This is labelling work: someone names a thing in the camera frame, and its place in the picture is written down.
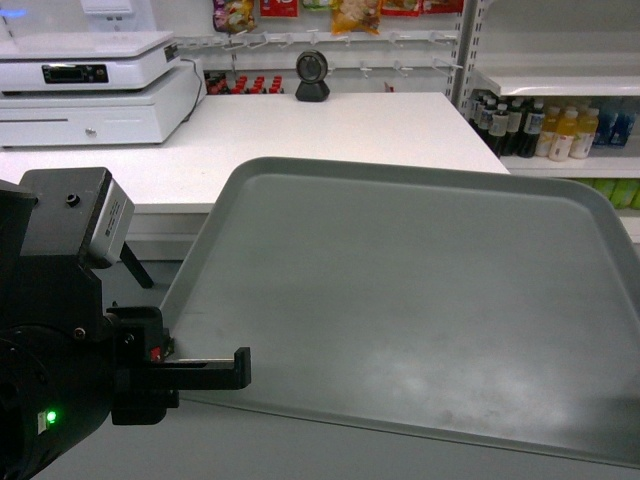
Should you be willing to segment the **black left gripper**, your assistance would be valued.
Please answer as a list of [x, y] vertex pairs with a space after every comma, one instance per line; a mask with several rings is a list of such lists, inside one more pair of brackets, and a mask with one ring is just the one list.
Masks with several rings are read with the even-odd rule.
[[114, 325], [115, 425], [156, 425], [183, 391], [236, 391], [251, 383], [251, 350], [229, 359], [170, 360], [174, 339], [157, 307], [111, 307]]

